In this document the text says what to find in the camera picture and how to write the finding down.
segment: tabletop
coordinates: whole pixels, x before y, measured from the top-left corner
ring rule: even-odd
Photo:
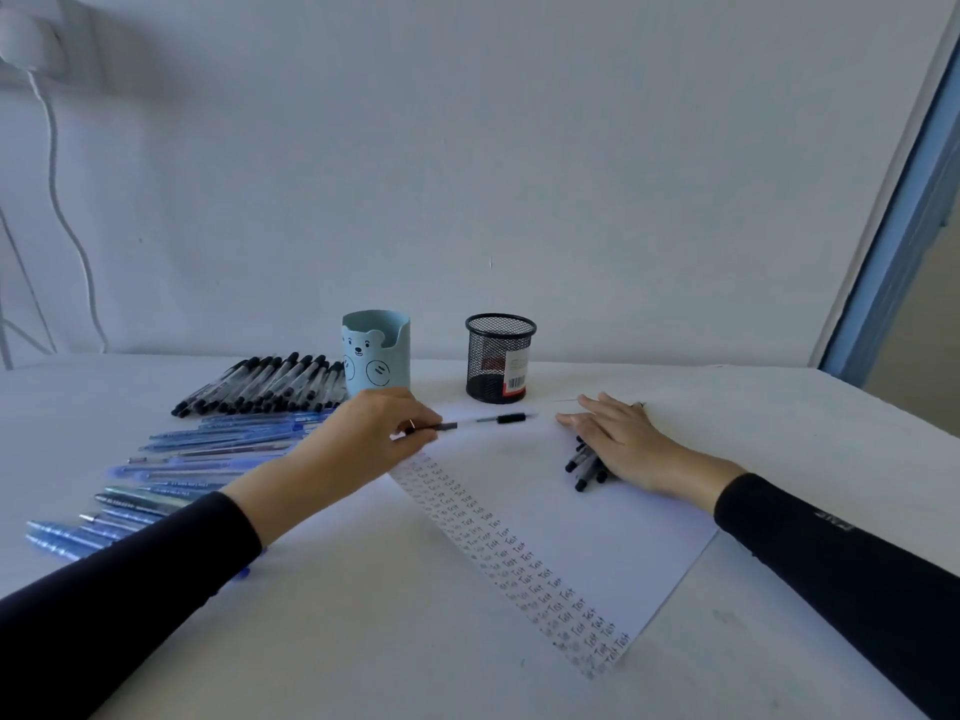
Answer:
[[[0,373],[0,593],[61,565],[23,539],[26,520],[91,507],[104,469],[183,428],[173,404],[235,361],[68,356]],[[465,376],[463,362],[412,369],[427,403],[468,403]],[[930,424],[812,369],[530,365],[530,397],[559,410],[600,390],[652,395],[672,437],[960,574],[960,440]],[[722,532],[613,671],[588,681],[387,476],[285,535],[99,714],[587,715],[923,718]]]

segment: pen holder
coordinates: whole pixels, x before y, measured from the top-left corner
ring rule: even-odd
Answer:
[[[512,404],[527,394],[530,339],[537,325],[508,313],[479,313],[466,319],[470,348],[466,393],[487,404]]]
[[[410,388],[410,316],[356,311],[342,321],[343,371],[351,397],[365,389]]]

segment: blue door frame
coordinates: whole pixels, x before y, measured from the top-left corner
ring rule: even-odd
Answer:
[[[846,299],[821,371],[863,387],[960,185],[960,46],[954,48],[890,205]]]

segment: blue bear pen holder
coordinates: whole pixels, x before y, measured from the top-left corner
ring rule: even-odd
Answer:
[[[365,389],[410,388],[410,316],[356,311],[343,316],[343,371],[351,397]]]

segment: wall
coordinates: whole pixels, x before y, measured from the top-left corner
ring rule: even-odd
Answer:
[[[960,437],[960,193],[923,258],[865,391]]]
[[[795,366],[956,2],[83,1],[112,95],[57,95],[59,180],[115,350],[334,350],[392,306],[420,356],[504,309],[534,358]],[[92,350],[29,95],[0,132],[54,335]]]

